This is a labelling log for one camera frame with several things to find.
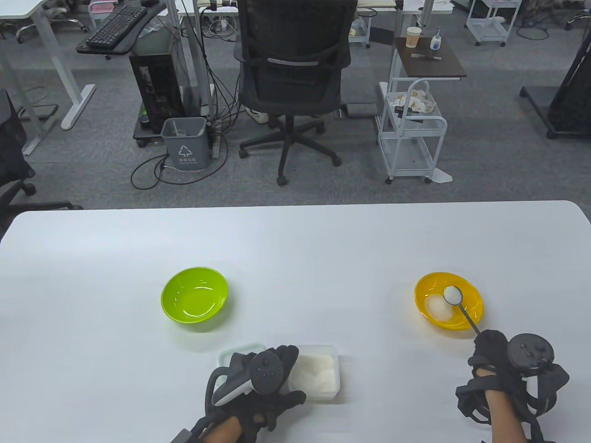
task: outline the spoon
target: spoon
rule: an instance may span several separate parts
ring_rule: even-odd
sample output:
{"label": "spoon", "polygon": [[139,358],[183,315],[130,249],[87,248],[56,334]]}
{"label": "spoon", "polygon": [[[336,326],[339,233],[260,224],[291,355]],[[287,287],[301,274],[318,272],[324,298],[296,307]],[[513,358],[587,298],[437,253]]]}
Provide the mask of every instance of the spoon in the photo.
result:
{"label": "spoon", "polygon": [[445,288],[443,290],[443,299],[450,305],[457,306],[458,308],[460,308],[462,314],[464,314],[464,317],[466,317],[466,319],[470,322],[470,326],[472,326],[472,329],[476,331],[476,334],[480,334],[480,331],[476,327],[476,324],[472,321],[472,319],[464,309],[464,306],[462,306],[464,295],[462,294],[459,288],[456,288],[455,286],[448,286],[447,288]]}

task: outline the hand sanitizer bottle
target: hand sanitizer bottle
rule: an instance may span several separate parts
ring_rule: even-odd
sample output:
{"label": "hand sanitizer bottle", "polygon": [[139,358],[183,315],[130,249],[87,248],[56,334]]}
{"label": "hand sanitizer bottle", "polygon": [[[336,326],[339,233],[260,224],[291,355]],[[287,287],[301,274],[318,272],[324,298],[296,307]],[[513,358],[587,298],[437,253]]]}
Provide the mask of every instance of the hand sanitizer bottle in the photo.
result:
{"label": "hand sanitizer bottle", "polygon": [[431,39],[431,49],[437,51],[441,47],[441,28],[437,28],[437,33]]}

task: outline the office floor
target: office floor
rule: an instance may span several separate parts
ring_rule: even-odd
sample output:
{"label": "office floor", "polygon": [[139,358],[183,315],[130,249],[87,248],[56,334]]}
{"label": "office floor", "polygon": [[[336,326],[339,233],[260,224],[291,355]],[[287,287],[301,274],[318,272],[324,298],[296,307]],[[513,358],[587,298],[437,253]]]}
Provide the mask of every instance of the office floor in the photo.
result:
{"label": "office floor", "polygon": [[[38,193],[29,201],[68,199],[87,209],[145,207],[250,206],[292,204],[414,203],[479,200],[555,200],[577,203],[591,216],[591,150],[589,141],[545,138],[545,127],[525,99],[518,97],[524,84],[558,85],[569,68],[582,38],[582,30],[550,30],[545,41],[529,41],[515,34],[505,48],[495,43],[474,46],[462,25],[466,13],[455,11],[434,18],[443,27],[445,44],[452,45],[468,77],[461,82],[433,86],[449,123],[439,167],[454,178],[448,184],[424,184],[418,179],[397,179],[385,185],[386,173],[375,144],[370,120],[336,121],[327,116],[327,131],[319,140],[343,159],[333,168],[329,159],[295,147],[288,157],[288,186],[275,182],[280,152],[252,151],[238,157],[238,142],[268,133],[242,113],[228,136],[227,164],[214,176],[187,186],[159,184],[149,191],[131,187],[129,175],[143,160],[164,152],[162,145],[139,149],[131,138],[141,102],[125,57],[106,61],[82,56],[74,46],[83,38],[75,28],[57,33],[79,84],[96,83],[97,91],[76,126],[56,126],[29,157],[37,172],[31,181]],[[393,18],[381,14],[377,26],[390,27]],[[17,45],[14,38],[0,41],[18,69],[25,87],[44,85],[44,103],[67,109],[67,96],[42,42],[31,36]],[[232,45],[207,41],[214,71],[234,84],[238,64]],[[386,80],[391,49],[373,44],[352,46],[352,65],[343,72],[343,98],[350,102],[374,100],[378,80]],[[0,76],[0,85],[6,85]],[[31,92],[33,98],[39,91]],[[151,168],[137,176],[140,184],[153,181]],[[190,174],[167,172],[170,180]]]}

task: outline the trash bin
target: trash bin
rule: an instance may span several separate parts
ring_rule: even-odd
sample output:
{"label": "trash bin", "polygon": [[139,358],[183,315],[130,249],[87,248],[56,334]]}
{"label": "trash bin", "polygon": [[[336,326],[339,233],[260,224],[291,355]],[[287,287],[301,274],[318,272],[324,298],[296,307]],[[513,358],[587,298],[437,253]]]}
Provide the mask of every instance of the trash bin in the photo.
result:
{"label": "trash bin", "polygon": [[160,136],[166,143],[174,167],[200,171],[212,161],[203,117],[172,118],[164,122]]}

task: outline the keyboard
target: keyboard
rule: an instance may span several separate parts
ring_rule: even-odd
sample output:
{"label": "keyboard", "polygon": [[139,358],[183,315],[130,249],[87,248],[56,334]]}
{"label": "keyboard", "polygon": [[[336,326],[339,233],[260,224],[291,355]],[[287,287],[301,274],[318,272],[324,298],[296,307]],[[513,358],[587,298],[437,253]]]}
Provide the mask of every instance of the keyboard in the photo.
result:
{"label": "keyboard", "polygon": [[113,49],[131,32],[138,21],[148,13],[143,6],[124,5],[116,9],[104,23],[86,39],[86,46],[97,49]]}

